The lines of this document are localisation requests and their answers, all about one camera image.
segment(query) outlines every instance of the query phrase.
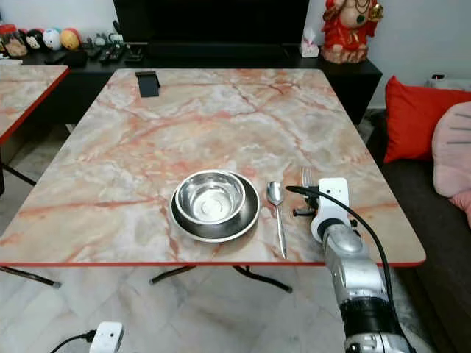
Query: bowl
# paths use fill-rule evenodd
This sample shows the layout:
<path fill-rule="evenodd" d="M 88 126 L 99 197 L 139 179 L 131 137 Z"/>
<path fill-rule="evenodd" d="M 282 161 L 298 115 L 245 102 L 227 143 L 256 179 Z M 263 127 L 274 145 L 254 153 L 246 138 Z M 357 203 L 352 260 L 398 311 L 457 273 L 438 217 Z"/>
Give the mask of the bowl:
<path fill-rule="evenodd" d="M 185 235 L 206 243 L 223 243 L 246 234 L 258 220 L 260 198 L 253 184 L 244 176 L 231 173 L 244 186 L 245 202 L 240 212 L 220 224 L 196 224 L 180 214 L 176 205 L 176 191 L 170 201 L 170 214 L 174 223 Z"/>
<path fill-rule="evenodd" d="M 245 201 L 241 181 L 229 171 L 199 171 L 183 180 L 176 190 L 180 215 L 195 224 L 214 225 L 229 221 Z"/>

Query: cable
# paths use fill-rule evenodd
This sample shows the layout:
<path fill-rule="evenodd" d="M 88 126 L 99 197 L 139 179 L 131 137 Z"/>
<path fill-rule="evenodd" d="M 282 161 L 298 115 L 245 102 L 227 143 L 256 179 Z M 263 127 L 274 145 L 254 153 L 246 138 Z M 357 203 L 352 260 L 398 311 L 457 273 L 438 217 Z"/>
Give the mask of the cable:
<path fill-rule="evenodd" d="M 392 313 L 394 315 L 394 319 L 396 320 L 396 322 L 397 322 L 404 338 L 406 339 L 407 344 L 415 352 L 415 349 L 409 343 L 408 338 L 406 337 L 402 327 L 400 326 L 399 317 L 397 316 L 397 312 L 396 312 L 396 306 L 395 306 L 394 300 L 392 298 L 391 273 L 389 271 L 388 260 L 386 259 L 386 253 L 384 252 L 383 246 L 381 245 L 381 242 L 380 242 L 378 236 L 376 235 L 375 231 L 368 225 L 368 223 L 359 214 L 357 214 L 357 212 L 355 212 L 354 210 L 352 210 L 350 207 L 348 207 L 344 203 L 340 202 L 339 200 L 333 198 L 332 196 L 327 195 L 326 193 L 323 193 L 323 192 L 317 191 L 317 190 L 313 190 L 313 189 L 310 189 L 310 188 L 304 188 L 302 186 L 287 186 L 286 190 L 294 192 L 294 193 L 300 193 L 300 194 L 306 195 L 306 196 L 322 196 L 322 197 L 325 197 L 326 199 L 332 201 L 334 204 L 337 204 L 338 206 L 340 206 L 341 208 L 346 210 L 350 215 L 355 217 L 356 220 L 358 222 L 360 222 L 363 227 L 365 227 L 365 229 L 368 231 L 368 233 L 373 238 L 373 240 L 376 244 L 376 247 L 378 248 L 378 251 L 380 253 L 380 258 L 381 258 L 381 262 L 383 264 L 383 270 L 384 270 L 384 279 L 386 281 L 386 293 L 388 295 L 389 303 L 391 303 L 391 306 L 392 306 Z"/>
<path fill-rule="evenodd" d="M 60 347 L 66 345 L 67 343 L 73 341 L 73 340 L 78 340 L 78 339 L 84 339 L 86 340 L 87 342 L 91 343 L 91 341 L 93 340 L 93 338 L 95 337 L 95 334 L 96 334 L 96 330 L 95 329 L 92 329 L 91 331 L 88 331 L 87 333 L 84 333 L 82 335 L 77 335 L 77 336 L 73 336 L 73 337 L 70 337 L 70 338 L 67 338 L 65 341 L 63 341 L 61 344 L 59 344 L 59 346 L 57 346 L 56 348 L 52 349 L 51 350 L 51 353 L 55 353 L 57 352 Z"/>

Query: metal spoon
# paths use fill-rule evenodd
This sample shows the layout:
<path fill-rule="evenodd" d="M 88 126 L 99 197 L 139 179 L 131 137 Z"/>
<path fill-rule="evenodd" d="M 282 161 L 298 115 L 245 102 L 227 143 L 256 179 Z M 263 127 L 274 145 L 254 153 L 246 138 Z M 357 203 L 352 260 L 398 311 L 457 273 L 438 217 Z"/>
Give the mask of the metal spoon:
<path fill-rule="evenodd" d="M 277 209 L 277 225 L 278 225 L 278 239 L 280 240 L 281 254 L 286 259 L 286 239 L 283 225 L 281 223 L 281 210 L 279 208 L 281 202 L 283 202 L 283 188 L 279 182 L 269 182 L 266 186 L 266 195 L 268 201 L 270 201 Z"/>

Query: wall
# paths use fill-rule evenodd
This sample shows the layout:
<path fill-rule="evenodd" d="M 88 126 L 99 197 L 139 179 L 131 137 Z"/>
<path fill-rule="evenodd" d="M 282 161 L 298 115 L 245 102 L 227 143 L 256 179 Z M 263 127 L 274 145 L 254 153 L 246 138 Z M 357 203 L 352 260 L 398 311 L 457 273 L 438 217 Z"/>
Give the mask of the wall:
<path fill-rule="evenodd" d="M 0 0 L 0 13 L 20 28 L 73 27 L 83 37 L 112 32 L 118 19 L 113 0 Z"/>
<path fill-rule="evenodd" d="M 434 73 L 471 79 L 470 0 L 380 0 L 384 19 L 371 40 L 369 58 L 383 72 L 370 107 L 384 107 L 392 75 L 423 85 Z M 311 0 L 306 25 L 319 32 L 324 0 Z"/>

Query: floor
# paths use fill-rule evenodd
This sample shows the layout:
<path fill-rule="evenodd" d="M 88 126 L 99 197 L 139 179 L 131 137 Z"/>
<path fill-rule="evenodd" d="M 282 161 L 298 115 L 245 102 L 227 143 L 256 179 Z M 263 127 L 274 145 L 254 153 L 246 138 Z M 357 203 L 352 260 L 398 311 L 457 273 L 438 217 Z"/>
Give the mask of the floor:
<path fill-rule="evenodd" d="M 29 142 L 11 166 L 37 179 L 67 137 L 65 127 Z M 31 187 L 5 172 L 0 234 Z M 61 281 L 54 289 L 0 272 L 0 353 L 50 352 L 62 340 L 120 321 L 121 353 L 343 352 L 344 333 L 326 268 L 253 268 L 294 292 L 256 282 L 232 268 L 199 267 L 156 285 L 169 268 L 35 268 Z M 397 310 L 419 353 L 432 352 L 405 288 L 393 276 Z M 86 353 L 75 341 L 59 353 Z"/>

